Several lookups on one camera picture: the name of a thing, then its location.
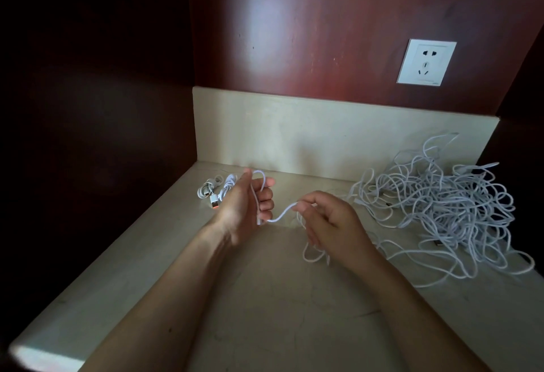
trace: beige stone surface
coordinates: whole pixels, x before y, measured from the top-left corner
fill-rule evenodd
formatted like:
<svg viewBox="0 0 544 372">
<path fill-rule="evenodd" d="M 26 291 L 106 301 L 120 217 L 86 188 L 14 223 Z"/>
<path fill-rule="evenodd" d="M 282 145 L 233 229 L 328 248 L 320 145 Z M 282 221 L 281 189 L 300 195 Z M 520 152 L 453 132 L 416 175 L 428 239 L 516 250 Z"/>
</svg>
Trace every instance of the beige stone surface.
<svg viewBox="0 0 544 372">
<path fill-rule="evenodd" d="M 198 162 L 76 279 L 11 345 L 36 370 L 76 371 L 213 214 L 197 188 L 241 168 Z M 276 215 L 311 190 L 346 193 L 351 182 L 270 172 Z M 420 230 L 385 230 L 362 208 L 364 227 L 413 247 Z M 334 261 L 303 261 L 305 234 L 293 212 L 268 224 L 223 266 L 188 370 L 398 371 L 406 367 L 376 302 Z M 392 261 L 414 283 L 436 274 Z M 513 265 L 521 265 L 514 259 Z M 420 290 L 495 371 L 544 367 L 544 280 L 481 267 L 473 280 Z"/>
</svg>

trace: person's left arm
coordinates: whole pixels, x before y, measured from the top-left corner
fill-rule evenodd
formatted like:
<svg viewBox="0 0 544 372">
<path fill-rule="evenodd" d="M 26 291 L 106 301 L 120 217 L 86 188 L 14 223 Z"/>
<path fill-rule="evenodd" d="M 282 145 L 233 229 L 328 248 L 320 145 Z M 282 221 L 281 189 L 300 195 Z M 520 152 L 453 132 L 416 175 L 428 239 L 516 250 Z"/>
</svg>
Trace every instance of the person's left arm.
<svg viewBox="0 0 544 372">
<path fill-rule="evenodd" d="M 214 217 L 183 249 L 153 287 L 106 336 L 81 372 L 181 370 L 187 360 L 200 316 L 228 251 L 257 228 L 257 205 L 251 193 L 262 179 L 246 169 Z M 259 217 L 272 218 L 274 207 L 267 178 L 257 193 Z"/>
</svg>

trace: white outlet plate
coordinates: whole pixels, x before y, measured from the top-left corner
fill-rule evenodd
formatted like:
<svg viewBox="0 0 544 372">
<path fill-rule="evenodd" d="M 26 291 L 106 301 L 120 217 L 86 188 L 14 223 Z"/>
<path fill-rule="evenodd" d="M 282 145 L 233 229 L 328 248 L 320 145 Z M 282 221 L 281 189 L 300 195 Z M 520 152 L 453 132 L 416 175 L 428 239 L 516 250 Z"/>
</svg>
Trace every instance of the white outlet plate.
<svg viewBox="0 0 544 372">
<path fill-rule="evenodd" d="M 410 39 L 397 83 L 440 86 L 456 44 Z"/>
</svg>

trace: forearm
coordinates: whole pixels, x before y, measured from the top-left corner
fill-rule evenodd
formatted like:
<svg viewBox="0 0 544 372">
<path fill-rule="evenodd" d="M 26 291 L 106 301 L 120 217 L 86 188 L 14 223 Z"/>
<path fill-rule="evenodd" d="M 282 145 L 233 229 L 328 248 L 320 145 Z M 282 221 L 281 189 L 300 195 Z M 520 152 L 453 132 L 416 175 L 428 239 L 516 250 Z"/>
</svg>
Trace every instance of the forearm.
<svg viewBox="0 0 544 372">
<path fill-rule="evenodd" d="M 210 222 L 92 353 L 81 371 L 180 370 L 230 237 Z"/>
<path fill-rule="evenodd" d="M 488 370 L 389 262 L 383 259 L 372 272 L 358 274 L 374 293 L 411 370 Z"/>
</svg>

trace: hand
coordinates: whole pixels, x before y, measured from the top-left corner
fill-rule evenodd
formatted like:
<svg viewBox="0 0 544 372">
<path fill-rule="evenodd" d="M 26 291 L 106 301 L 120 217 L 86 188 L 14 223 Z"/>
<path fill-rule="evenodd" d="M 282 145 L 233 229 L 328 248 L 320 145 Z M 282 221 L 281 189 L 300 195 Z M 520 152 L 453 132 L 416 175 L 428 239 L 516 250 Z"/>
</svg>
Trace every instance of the hand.
<svg viewBox="0 0 544 372">
<path fill-rule="evenodd" d="M 265 187 L 263 191 L 260 191 L 263 185 L 262 178 L 252 180 L 252 176 L 251 169 L 244 169 L 244 174 L 228 191 L 217 212 L 216 221 L 230 235 L 233 245 L 239 245 L 247 240 L 257 228 L 257 205 L 251 192 L 251 186 L 253 186 L 259 200 L 259 218 L 261 220 L 272 219 L 271 210 L 274 208 L 274 201 L 270 188 L 276 181 L 272 177 L 267 177 Z"/>
<path fill-rule="evenodd" d="M 349 203 L 329 193 L 313 191 L 301 197 L 293 210 L 306 220 L 309 243 L 324 249 L 353 272 L 361 275 L 361 270 L 384 261 Z"/>
</svg>

